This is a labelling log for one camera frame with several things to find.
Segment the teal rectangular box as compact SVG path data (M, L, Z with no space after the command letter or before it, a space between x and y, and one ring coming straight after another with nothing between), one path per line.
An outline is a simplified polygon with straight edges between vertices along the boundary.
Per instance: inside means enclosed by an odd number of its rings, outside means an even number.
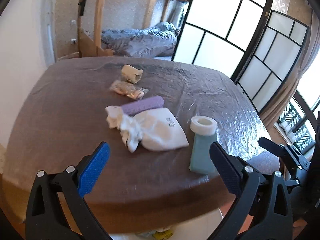
M195 134L189 165L191 172L210 177L217 174L217 170L209 154L210 146L215 141L217 141L216 133L210 136Z

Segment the yellow paper packaging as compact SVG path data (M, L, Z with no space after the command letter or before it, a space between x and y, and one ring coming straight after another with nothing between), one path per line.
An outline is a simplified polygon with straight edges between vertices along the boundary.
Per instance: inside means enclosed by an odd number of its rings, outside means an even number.
M164 231L155 231L152 234L153 239L155 240L168 240L174 235L174 231L171 229L164 230Z

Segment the white drawstring pouch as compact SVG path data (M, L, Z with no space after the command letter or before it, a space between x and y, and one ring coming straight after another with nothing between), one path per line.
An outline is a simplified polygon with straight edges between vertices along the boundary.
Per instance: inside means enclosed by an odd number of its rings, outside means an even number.
M189 146L184 130L168 108L157 108L133 117L142 130L141 145L149 151L170 151Z

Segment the clear plastic snack wrapper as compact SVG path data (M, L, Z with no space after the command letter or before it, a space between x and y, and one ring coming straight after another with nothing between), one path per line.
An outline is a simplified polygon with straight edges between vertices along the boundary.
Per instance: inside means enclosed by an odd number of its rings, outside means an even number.
M127 96L133 100L141 100L149 91L146 88L137 87L132 83L116 80L110 86L110 90L119 95Z

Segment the white tape roll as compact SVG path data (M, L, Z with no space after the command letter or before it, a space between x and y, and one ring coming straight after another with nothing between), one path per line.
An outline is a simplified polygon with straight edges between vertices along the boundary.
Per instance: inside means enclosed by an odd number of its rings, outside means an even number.
M190 122L190 130L202 136L211 136L216 133L217 122L207 116L193 116Z

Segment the white trash bin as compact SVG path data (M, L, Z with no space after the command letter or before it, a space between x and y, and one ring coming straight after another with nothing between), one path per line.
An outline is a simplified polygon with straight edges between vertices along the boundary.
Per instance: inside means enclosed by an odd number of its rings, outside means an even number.
M208 239L222 219L223 215L220 209L216 209L195 219L167 228L167 230L174 231L174 235L169 239ZM152 234L154 232L155 230L140 234L111 234L111 237L112 239L153 239Z

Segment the black framed sliding screen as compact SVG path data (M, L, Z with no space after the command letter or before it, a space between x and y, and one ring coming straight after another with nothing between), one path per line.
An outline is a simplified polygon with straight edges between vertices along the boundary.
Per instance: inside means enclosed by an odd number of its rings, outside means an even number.
M172 60L218 70L262 112L296 65L309 28L272 0L190 0Z

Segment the beige curtain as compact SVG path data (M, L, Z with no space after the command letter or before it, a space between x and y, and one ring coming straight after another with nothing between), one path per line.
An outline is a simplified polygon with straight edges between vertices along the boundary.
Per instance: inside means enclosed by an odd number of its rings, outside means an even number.
M298 84L305 72L310 68L311 64L319 52L319 18L316 12L312 11L310 21L310 32L307 35L306 44L302 53L294 65L289 77L276 92L271 102L259 114L259 118L267 129L271 129L274 123L278 120L281 112L289 103L290 99L295 94Z

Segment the grey blue duvet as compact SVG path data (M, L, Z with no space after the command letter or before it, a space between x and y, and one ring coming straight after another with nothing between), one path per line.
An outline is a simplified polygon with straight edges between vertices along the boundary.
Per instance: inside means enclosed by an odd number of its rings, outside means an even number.
M101 32L101 44L117 56L165 57L173 55L180 31L169 22L146 29L107 29Z

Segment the white door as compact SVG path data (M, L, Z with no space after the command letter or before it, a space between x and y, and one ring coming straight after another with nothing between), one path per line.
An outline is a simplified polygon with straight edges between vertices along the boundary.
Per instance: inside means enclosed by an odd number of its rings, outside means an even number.
M56 62L55 5L56 0L41 0L41 38L47 67Z

